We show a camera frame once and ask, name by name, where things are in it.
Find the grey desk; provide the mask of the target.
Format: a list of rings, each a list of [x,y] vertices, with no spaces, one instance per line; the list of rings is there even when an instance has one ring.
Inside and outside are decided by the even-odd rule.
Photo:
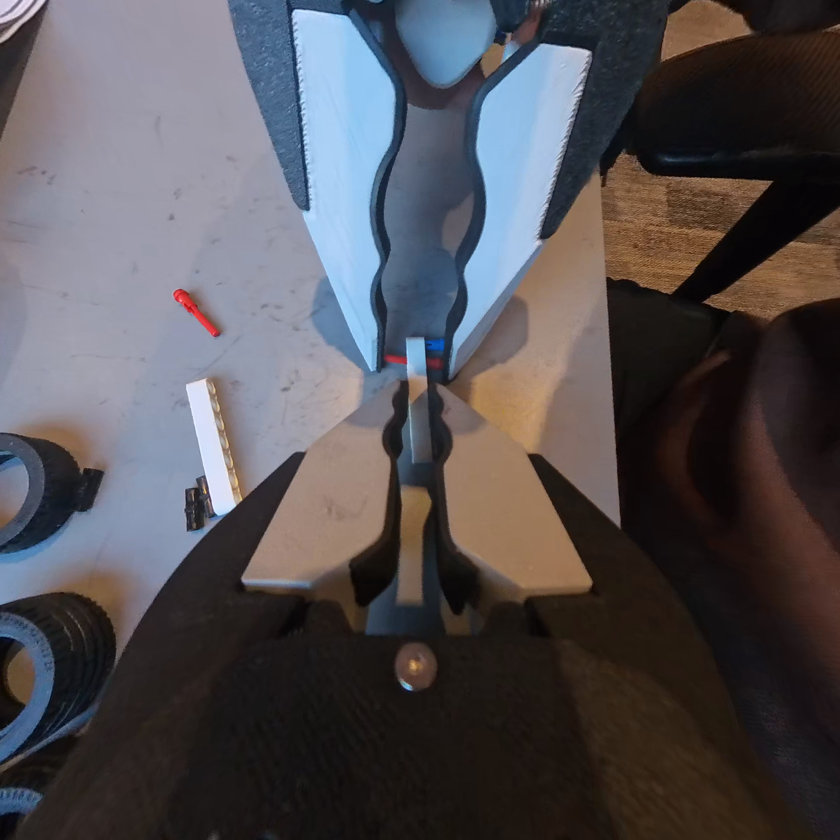
[[[124,644],[200,538],[186,384],[216,384],[250,492],[400,374],[356,352],[226,3],[50,3],[2,136],[2,431],[104,481],[89,513],[2,557],[2,602],[88,595]]]

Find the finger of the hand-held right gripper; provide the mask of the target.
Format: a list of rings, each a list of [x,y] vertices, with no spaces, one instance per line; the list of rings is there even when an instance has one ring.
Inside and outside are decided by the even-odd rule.
[[[593,50],[528,43],[507,52],[472,101],[465,152],[474,206],[456,253],[445,379],[479,348],[543,248],[543,224]]]
[[[293,7],[311,240],[362,359],[382,367],[390,255],[384,198],[403,140],[403,84],[350,7]]]

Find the person's dark trousers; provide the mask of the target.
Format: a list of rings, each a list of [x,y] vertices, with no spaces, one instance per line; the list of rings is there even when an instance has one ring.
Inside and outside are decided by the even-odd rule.
[[[839,300],[772,320],[607,281],[621,517],[753,750],[838,838]]]

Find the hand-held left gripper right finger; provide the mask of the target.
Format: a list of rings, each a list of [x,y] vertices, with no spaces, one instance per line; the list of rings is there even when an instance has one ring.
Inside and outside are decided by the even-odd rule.
[[[450,611],[583,595],[593,581],[529,454],[443,385],[429,391],[437,573]]]

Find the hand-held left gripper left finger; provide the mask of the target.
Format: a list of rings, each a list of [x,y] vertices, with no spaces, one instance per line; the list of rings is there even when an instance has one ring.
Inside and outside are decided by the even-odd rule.
[[[368,607],[396,575],[404,383],[312,444],[243,573],[255,591]]]

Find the white toy beam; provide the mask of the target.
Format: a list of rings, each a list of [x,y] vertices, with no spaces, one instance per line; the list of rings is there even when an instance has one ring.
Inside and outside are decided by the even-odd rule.
[[[185,386],[203,465],[206,493],[215,517],[223,517],[242,501],[233,453],[228,441],[217,388],[202,379]]]
[[[431,463],[433,444],[428,403],[426,343],[422,337],[406,339],[407,420],[415,465]]]

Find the open instruction booklet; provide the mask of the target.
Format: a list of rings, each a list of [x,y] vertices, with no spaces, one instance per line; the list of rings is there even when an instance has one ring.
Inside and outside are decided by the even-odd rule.
[[[1,1],[1,44],[35,18],[47,1]]]

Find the black toy tyre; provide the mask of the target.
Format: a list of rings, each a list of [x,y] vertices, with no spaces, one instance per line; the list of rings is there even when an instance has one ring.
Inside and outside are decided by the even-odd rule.
[[[24,466],[28,488],[21,508],[1,528],[1,553],[34,548],[59,531],[76,511],[81,470],[63,447],[43,438],[1,434],[2,463]]]
[[[18,822],[42,801],[69,756],[84,740],[81,734],[60,738],[2,770],[2,837],[9,836]]]
[[[34,670],[26,701],[16,698],[8,677],[19,653]],[[2,605],[2,763],[78,732],[90,720],[116,657],[109,616],[84,595],[53,592]]]

